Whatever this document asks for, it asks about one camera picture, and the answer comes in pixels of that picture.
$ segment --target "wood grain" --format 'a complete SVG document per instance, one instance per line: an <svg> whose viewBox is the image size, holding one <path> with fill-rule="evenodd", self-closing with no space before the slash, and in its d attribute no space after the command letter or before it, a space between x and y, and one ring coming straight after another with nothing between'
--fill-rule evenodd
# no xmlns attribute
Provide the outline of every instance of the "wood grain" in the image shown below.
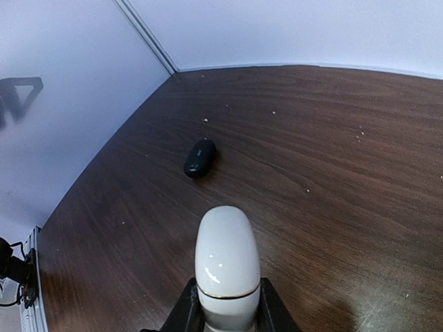
<svg viewBox="0 0 443 332"><path fill-rule="evenodd" d="M51 332L159 329L201 217L223 204L248 214L303 331L443 331L442 92L308 66L171 77L42 230ZM203 137L219 158L192 181L183 162Z"/></svg>

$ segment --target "black cable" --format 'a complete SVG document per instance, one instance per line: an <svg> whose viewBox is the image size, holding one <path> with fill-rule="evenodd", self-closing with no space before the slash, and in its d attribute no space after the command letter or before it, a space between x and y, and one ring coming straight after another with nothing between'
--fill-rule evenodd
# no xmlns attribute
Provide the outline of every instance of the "black cable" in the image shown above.
<svg viewBox="0 0 443 332"><path fill-rule="evenodd" d="M20 288L21 288L21 286L19 285L19 286L17 287L17 299L15 300L15 302L13 302L13 303L8 303L8 304L2 304L2 303L0 303L0 308L8 308L8 307L10 307L10 306L14 306L14 305L16 305L16 304L20 304L21 299L22 299L22 297L23 297L23 294L20 295Z"/></svg>
<svg viewBox="0 0 443 332"><path fill-rule="evenodd" d="M26 259L25 250L23 247L23 242L16 242L16 243L13 243L10 245L11 248L14 248L17 246L20 246L20 251L21 251L21 254L23 255L23 259Z"/></svg>

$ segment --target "dark brown wooden surface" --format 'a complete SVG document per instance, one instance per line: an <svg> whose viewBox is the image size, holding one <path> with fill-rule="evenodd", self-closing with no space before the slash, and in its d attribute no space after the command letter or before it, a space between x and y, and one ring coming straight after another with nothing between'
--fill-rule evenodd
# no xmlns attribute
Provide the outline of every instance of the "dark brown wooden surface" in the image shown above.
<svg viewBox="0 0 443 332"><path fill-rule="evenodd" d="M159 329L223 204L248 214L303 331L443 331L442 92L306 66L170 78L42 230L50 331ZM183 162L203 137L220 155L193 182Z"/></svg>

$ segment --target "white backdrop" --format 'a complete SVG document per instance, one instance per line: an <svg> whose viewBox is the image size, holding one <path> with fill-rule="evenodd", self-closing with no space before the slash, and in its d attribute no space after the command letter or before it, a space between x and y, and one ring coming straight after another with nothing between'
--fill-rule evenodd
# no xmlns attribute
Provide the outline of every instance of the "white backdrop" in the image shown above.
<svg viewBox="0 0 443 332"><path fill-rule="evenodd" d="M181 70L335 64L443 77L441 0L130 0Z"/></svg>
<svg viewBox="0 0 443 332"><path fill-rule="evenodd" d="M0 237L42 226L111 135L168 77L111 0L0 2L0 79L41 76L0 130Z"/></svg>

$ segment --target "black oval object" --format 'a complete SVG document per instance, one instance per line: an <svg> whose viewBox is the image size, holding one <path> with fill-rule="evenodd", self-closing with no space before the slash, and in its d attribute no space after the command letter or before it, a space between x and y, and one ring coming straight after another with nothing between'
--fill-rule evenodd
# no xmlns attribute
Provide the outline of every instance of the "black oval object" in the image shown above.
<svg viewBox="0 0 443 332"><path fill-rule="evenodd" d="M205 176L213 165L217 149L211 140L201 140L194 145L186 159L184 171L190 178Z"/></svg>

